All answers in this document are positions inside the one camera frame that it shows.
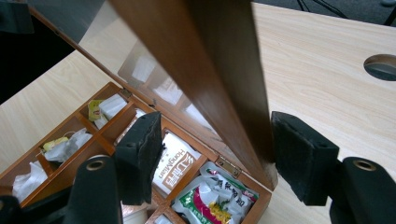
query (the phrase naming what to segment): snack package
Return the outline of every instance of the snack package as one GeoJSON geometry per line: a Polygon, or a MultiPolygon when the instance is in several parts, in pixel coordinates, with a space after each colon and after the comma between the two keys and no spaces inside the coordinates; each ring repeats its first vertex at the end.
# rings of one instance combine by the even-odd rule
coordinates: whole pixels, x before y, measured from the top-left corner
{"type": "Polygon", "coordinates": [[[46,152],[44,157],[47,161],[65,162],[73,153],[88,142],[91,137],[92,134],[87,133],[87,129],[83,128],[74,133],[69,140],[59,143],[53,149],[46,152]]]}
{"type": "Polygon", "coordinates": [[[233,178],[231,175],[223,171],[212,161],[206,162],[200,168],[200,174],[206,177],[217,178],[222,185],[222,189],[227,189],[230,191],[233,191],[233,189],[240,190],[243,195],[247,196],[254,203],[259,198],[259,193],[257,193],[253,189],[246,188],[242,182],[233,178]]]}
{"type": "Polygon", "coordinates": [[[172,208],[191,224],[240,223],[259,194],[209,161],[175,198],[172,208]]]}
{"type": "Polygon", "coordinates": [[[168,133],[163,143],[165,149],[155,171],[153,182],[165,194],[169,194],[201,154],[173,133],[168,133]]]}
{"type": "Polygon", "coordinates": [[[240,217],[232,215],[219,204],[219,197],[213,197],[216,193],[212,188],[217,181],[197,176],[175,198],[172,208],[184,214],[191,224],[200,223],[239,223],[240,217]]]}
{"type": "Polygon", "coordinates": [[[48,152],[48,151],[52,150],[56,145],[58,145],[62,142],[66,142],[67,140],[69,140],[67,137],[60,137],[58,139],[52,140],[52,141],[44,144],[44,146],[43,146],[44,152],[48,152]]]}

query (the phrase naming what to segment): white paper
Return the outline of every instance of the white paper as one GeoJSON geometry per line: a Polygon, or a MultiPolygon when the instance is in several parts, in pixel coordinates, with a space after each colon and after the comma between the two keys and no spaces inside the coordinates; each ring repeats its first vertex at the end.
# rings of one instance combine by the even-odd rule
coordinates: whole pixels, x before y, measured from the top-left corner
{"type": "Polygon", "coordinates": [[[163,143],[165,150],[155,171],[153,182],[164,193],[169,194],[201,154],[173,133],[168,133],[163,143]]]}
{"type": "Polygon", "coordinates": [[[103,113],[108,120],[116,116],[125,106],[125,100],[117,93],[99,104],[101,113],[103,113]]]}
{"type": "Polygon", "coordinates": [[[12,195],[18,198],[20,203],[47,179],[47,174],[38,161],[30,162],[30,170],[27,175],[15,176],[12,195]]]}

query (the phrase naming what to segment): wooden desk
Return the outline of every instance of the wooden desk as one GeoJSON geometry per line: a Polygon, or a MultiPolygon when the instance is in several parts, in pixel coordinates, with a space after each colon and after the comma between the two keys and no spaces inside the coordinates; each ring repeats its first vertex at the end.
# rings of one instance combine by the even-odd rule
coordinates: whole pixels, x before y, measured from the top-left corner
{"type": "MultiPolygon", "coordinates": [[[[369,56],[396,54],[396,29],[253,6],[270,109],[328,137],[341,148],[340,160],[376,161],[396,179],[396,83],[371,77],[362,66],[369,56]]],[[[0,105],[0,171],[109,80],[75,51],[0,105]]],[[[329,205],[304,206],[280,177],[260,223],[330,223],[329,205]]]]}

